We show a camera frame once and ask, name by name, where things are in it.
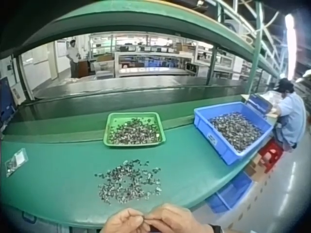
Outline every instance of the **plastic bag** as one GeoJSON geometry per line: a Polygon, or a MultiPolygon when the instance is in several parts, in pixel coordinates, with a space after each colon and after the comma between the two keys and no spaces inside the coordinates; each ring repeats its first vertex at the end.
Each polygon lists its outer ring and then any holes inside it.
{"type": "Polygon", "coordinates": [[[28,161],[25,148],[16,152],[11,159],[5,162],[6,177],[11,176],[19,167],[28,161]]]}

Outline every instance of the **gray floor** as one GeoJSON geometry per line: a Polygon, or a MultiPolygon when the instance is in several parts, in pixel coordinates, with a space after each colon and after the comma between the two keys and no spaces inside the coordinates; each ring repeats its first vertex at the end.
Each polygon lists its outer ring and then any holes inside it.
{"type": "Polygon", "coordinates": [[[307,208],[311,194],[311,135],[292,153],[282,156],[275,168],[255,183],[238,207],[222,215],[214,214],[207,205],[193,213],[202,223],[249,233],[285,233],[307,208]]]}

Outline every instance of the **blue plastic crate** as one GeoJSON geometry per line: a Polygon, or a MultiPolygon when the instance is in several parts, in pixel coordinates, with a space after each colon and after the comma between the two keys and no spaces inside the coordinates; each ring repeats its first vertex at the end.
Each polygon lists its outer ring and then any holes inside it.
{"type": "Polygon", "coordinates": [[[252,186],[252,180],[245,172],[239,173],[228,184],[205,201],[214,213],[233,209],[252,186]]]}
{"type": "Polygon", "coordinates": [[[196,108],[194,110],[194,115],[194,125],[199,129],[199,131],[201,131],[204,137],[206,137],[206,139],[219,153],[220,157],[228,165],[243,158],[247,154],[251,154],[256,150],[259,150],[261,143],[268,137],[269,133],[273,129],[273,126],[270,125],[262,116],[255,113],[242,102],[196,108]],[[251,121],[263,132],[263,135],[259,139],[257,139],[252,145],[242,152],[238,152],[209,121],[212,118],[233,112],[241,113],[246,119],[251,121]]]}

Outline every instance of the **blue crate label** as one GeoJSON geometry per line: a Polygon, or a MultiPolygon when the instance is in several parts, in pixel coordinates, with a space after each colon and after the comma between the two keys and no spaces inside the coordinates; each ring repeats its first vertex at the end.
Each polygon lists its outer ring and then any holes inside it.
{"type": "Polygon", "coordinates": [[[214,138],[213,135],[211,135],[210,133],[208,133],[208,134],[207,134],[207,139],[210,141],[211,144],[213,144],[214,146],[216,146],[217,140],[214,138]]]}

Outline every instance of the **red stool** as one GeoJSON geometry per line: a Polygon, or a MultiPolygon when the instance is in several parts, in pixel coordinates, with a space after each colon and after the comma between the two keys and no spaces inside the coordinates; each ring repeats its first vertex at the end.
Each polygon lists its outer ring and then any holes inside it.
{"type": "Polygon", "coordinates": [[[273,168],[273,166],[282,156],[283,152],[283,148],[275,142],[274,138],[271,138],[270,141],[260,149],[258,153],[261,155],[261,157],[264,157],[267,153],[271,154],[269,161],[264,161],[263,163],[263,165],[266,167],[265,173],[268,173],[271,168],[273,168]]]}

